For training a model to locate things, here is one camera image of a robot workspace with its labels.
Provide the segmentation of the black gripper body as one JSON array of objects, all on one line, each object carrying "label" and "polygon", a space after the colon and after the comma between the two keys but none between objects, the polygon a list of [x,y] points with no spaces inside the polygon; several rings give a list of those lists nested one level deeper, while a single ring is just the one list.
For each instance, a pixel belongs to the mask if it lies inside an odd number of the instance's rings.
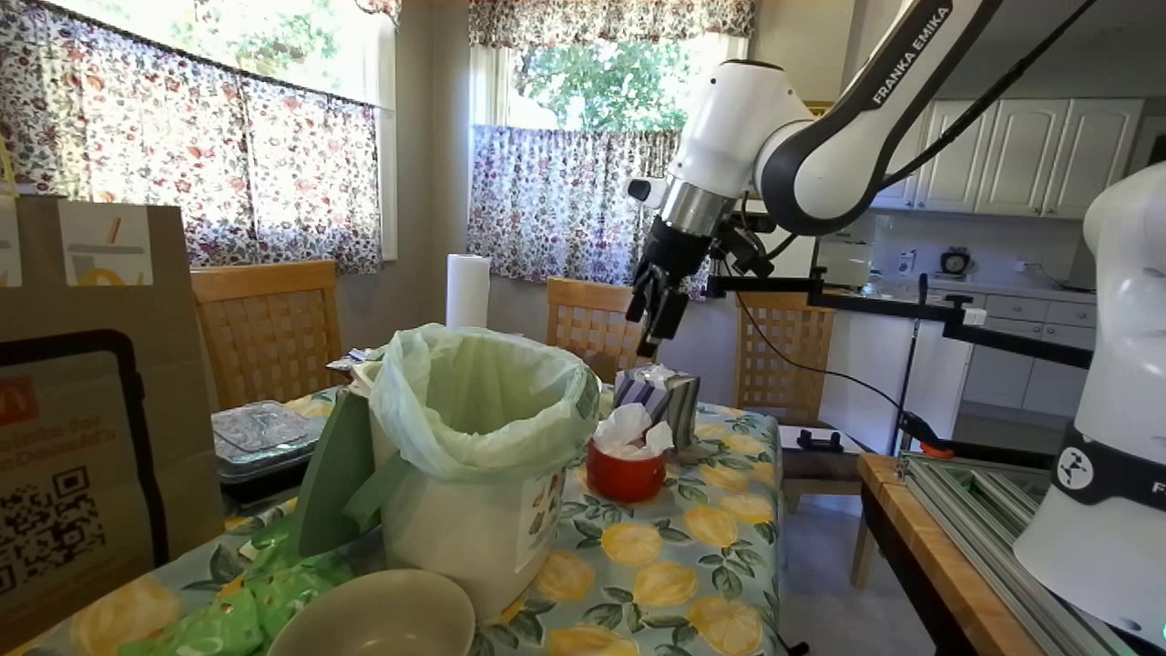
[{"label": "black gripper body", "polygon": [[708,236],[680,232],[656,220],[633,265],[633,284],[646,284],[647,301],[663,296],[684,296],[680,284],[701,270],[703,254]]}]

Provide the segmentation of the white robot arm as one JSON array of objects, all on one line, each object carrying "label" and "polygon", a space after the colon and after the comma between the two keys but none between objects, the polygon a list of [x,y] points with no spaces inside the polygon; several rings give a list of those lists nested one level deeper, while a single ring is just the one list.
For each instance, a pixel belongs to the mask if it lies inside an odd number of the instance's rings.
[{"label": "white robot arm", "polygon": [[[746,193],[775,225],[821,236],[899,180],[894,159],[1002,0],[911,0],[827,112],[809,112],[784,70],[729,59],[690,112],[628,316],[641,355],[679,333],[684,281]],[[1050,491],[1012,544],[1057,599],[1149,646],[1166,636],[1166,169],[1092,197],[1095,333],[1086,387]]]}]

